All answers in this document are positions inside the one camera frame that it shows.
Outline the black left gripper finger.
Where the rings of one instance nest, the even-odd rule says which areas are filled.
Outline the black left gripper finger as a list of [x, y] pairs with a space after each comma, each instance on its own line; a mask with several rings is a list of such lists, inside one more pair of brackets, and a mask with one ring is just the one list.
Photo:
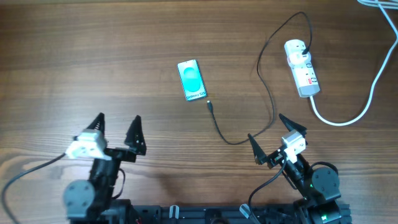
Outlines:
[[104, 113], [99, 113], [92, 123], [88, 125], [87, 129], [96, 129], [101, 133], [105, 133]]
[[137, 155], [144, 156], [146, 154], [147, 147], [142, 131], [142, 121], [139, 115], [133, 119], [126, 133], [124, 144]]

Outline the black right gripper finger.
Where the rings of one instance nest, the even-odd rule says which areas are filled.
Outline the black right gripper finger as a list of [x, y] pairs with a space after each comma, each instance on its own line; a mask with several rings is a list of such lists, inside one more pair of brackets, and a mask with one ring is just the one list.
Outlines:
[[249, 142], [251, 143], [254, 159], [257, 165], [263, 165], [266, 162], [267, 156], [265, 152], [262, 150], [260, 145], [254, 139], [251, 134], [248, 134]]
[[284, 126], [289, 130], [293, 131], [296, 130], [298, 131], [303, 137], [307, 134], [307, 128], [305, 126], [302, 126], [301, 124], [298, 124], [290, 119], [288, 119], [286, 116], [284, 116], [282, 113], [279, 113], [279, 118], [284, 124]]

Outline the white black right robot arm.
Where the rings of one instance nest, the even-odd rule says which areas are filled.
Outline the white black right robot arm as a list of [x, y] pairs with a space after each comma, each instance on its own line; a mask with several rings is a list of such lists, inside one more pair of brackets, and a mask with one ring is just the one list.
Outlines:
[[343, 215], [336, 199], [341, 197], [340, 180], [336, 166], [318, 161], [310, 165], [303, 157], [306, 150], [307, 128], [288, 119], [283, 114], [279, 118], [288, 133], [281, 137], [281, 146], [267, 155], [252, 134], [248, 140], [252, 146], [256, 164], [266, 164], [272, 169], [280, 165], [278, 172], [252, 191], [248, 198], [248, 218], [259, 223], [254, 214], [252, 200], [254, 195], [283, 175], [290, 186], [298, 190], [302, 199], [294, 202], [294, 220], [301, 223], [343, 223]]

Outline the teal screen smartphone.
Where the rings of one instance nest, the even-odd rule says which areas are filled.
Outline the teal screen smartphone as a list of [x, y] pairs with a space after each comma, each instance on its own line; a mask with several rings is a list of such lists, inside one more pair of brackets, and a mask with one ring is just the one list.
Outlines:
[[177, 64], [178, 73], [187, 101], [207, 97], [207, 92], [197, 60], [189, 60]]

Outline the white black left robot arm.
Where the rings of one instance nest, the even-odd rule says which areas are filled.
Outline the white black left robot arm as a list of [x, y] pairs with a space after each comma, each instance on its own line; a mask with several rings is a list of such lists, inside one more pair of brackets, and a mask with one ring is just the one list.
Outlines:
[[141, 223], [141, 217], [129, 199], [114, 195], [122, 162], [134, 163], [146, 154], [141, 117], [137, 115], [126, 133], [126, 148], [108, 147], [104, 113], [100, 113], [66, 150], [71, 159], [93, 159], [89, 178], [71, 182], [63, 193], [70, 223]]

